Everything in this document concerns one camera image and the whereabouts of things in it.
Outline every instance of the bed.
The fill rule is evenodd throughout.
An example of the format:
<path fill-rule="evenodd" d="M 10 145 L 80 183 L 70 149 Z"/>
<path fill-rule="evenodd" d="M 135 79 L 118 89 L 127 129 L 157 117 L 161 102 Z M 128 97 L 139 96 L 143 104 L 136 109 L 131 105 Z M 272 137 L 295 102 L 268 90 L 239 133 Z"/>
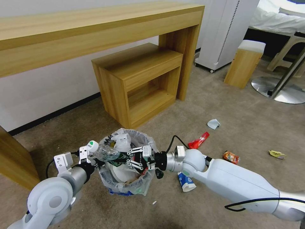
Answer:
<path fill-rule="evenodd" d="M 297 31 L 305 33 L 305 4 L 288 0 L 260 0 L 250 28 L 284 35 Z"/>
<path fill-rule="evenodd" d="M 244 39 L 266 43 L 264 54 L 273 58 L 298 31 L 305 33 L 305 4 L 260 0 Z M 303 48 L 303 43 L 296 44 L 289 54 L 296 56 Z"/>

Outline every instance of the blue and white carton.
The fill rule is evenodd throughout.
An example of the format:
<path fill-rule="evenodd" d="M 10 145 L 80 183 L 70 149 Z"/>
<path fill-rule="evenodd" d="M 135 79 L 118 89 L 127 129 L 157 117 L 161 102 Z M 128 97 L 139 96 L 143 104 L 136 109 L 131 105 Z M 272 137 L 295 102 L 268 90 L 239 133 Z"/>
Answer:
<path fill-rule="evenodd" d="M 196 188 L 192 179 L 184 175 L 182 172 L 178 173 L 178 178 L 183 192 L 188 192 Z"/>

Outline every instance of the black cable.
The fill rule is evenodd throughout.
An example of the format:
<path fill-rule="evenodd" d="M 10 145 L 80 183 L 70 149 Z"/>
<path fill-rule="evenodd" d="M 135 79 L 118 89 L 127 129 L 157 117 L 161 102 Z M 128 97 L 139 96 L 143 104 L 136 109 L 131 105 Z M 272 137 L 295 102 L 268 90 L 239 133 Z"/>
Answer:
<path fill-rule="evenodd" d="M 79 150 L 75 151 L 75 152 L 72 152 L 71 154 L 74 154 L 76 156 L 79 156 Z M 52 159 L 52 161 L 50 161 L 47 165 L 47 167 L 45 168 L 45 177 L 46 178 L 49 178 L 49 174 L 48 174 L 48 171 L 49 171 L 49 167 L 50 165 L 52 164 L 52 162 L 54 161 L 54 159 Z"/>
<path fill-rule="evenodd" d="M 54 159 L 52 159 L 52 161 L 50 161 L 45 169 L 45 177 L 46 178 L 49 178 L 49 175 L 48 175 L 48 171 L 49 171 L 49 167 L 50 165 L 52 164 L 52 162 L 54 161 Z"/>
<path fill-rule="evenodd" d="M 246 209 L 245 208 L 232 209 L 231 207 L 234 207 L 234 206 L 237 206 L 237 205 L 249 204 L 249 203 L 253 203 L 253 202 L 267 201 L 267 200 L 291 200 L 291 201 L 300 202 L 300 203 L 305 204 L 304 200 L 299 200 L 299 199 L 294 199 L 294 198 L 285 198 L 285 197 L 271 197 L 271 198 L 259 198 L 259 199 L 245 200 L 245 201 L 241 201 L 241 202 L 238 202 L 238 203 L 229 204 L 229 205 L 225 206 L 225 209 L 233 211 L 233 212 L 242 212 Z"/>
<path fill-rule="evenodd" d="M 169 150 L 171 149 L 175 137 L 176 137 L 177 139 L 179 139 L 179 141 L 180 141 L 187 149 L 189 149 L 189 147 L 188 147 L 188 146 L 187 146 L 187 145 L 186 145 L 177 135 L 174 135 L 173 138 L 172 138 L 171 143 L 170 143 L 169 146 L 168 146 L 168 149 L 165 151 L 166 153 L 168 153 Z"/>

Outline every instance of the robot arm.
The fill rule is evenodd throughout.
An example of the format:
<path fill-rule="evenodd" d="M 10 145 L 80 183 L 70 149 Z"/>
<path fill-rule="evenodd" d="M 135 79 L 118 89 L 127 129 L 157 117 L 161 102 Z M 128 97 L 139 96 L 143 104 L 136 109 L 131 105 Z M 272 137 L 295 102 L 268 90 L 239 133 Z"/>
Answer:
<path fill-rule="evenodd" d="M 242 206 L 253 212 L 271 213 L 284 220 L 300 221 L 305 217 L 305 192 L 279 191 L 261 175 L 222 159 L 209 158 L 197 149 L 184 152 L 183 147 L 177 147 L 175 153 L 167 153 L 166 169 L 181 171 L 184 175 L 197 179 L 233 203 L 261 198 L 291 198 L 302 201 L 265 200 Z"/>
<path fill-rule="evenodd" d="M 32 189 L 27 201 L 28 212 L 8 229 L 47 229 L 69 215 L 72 205 L 80 199 L 80 190 L 94 172 L 94 166 L 84 160 L 71 168 L 70 152 L 56 155 L 54 162 L 58 176 L 43 180 Z"/>
<path fill-rule="evenodd" d="M 46 229 L 60 222 L 71 211 L 71 206 L 80 198 L 80 190 L 89 180 L 95 167 L 90 164 L 90 151 L 86 146 L 79 149 L 79 164 L 72 167 L 71 153 L 54 157 L 58 176 L 48 178 L 34 187 L 28 197 L 28 212 L 9 226 L 8 229 Z M 209 189 L 236 203 L 249 201 L 241 205 L 250 211 L 267 212 L 290 221 L 300 221 L 305 216 L 305 193 L 287 193 L 270 185 L 261 175 L 222 159 L 212 159 L 196 149 L 184 150 L 177 146 L 174 152 L 153 153 L 150 146 L 129 150 L 127 155 L 140 153 L 147 161 L 149 170 L 155 170 L 157 178 L 163 172 L 182 172 L 197 179 Z M 142 164 L 126 161 L 131 168 L 143 170 Z M 254 200 L 273 198 L 273 200 Z"/>

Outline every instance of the trash can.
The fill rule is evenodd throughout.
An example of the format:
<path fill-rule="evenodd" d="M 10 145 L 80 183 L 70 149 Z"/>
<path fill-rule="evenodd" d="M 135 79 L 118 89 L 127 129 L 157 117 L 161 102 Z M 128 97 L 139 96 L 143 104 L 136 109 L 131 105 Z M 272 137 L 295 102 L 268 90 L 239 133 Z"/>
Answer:
<path fill-rule="evenodd" d="M 153 153 L 159 152 L 156 143 L 152 137 L 149 137 L 148 135 L 133 129 L 121 128 L 110 136 L 105 137 L 103 140 L 101 140 L 100 144 L 111 146 L 111 143 L 113 142 L 112 139 L 119 134 L 128 134 L 131 137 L 132 148 L 150 145 L 152 147 Z M 144 169 L 143 174 L 141 174 L 137 180 L 129 184 L 118 182 L 113 176 L 109 166 L 107 166 L 107 163 L 104 167 L 101 167 L 99 169 L 99 174 L 104 186 L 109 189 L 110 194 L 118 194 L 123 196 L 142 194 L 145 196 L 147 194 L 149 185 L 154 177 L 155 172 L 154 170 Z"/>

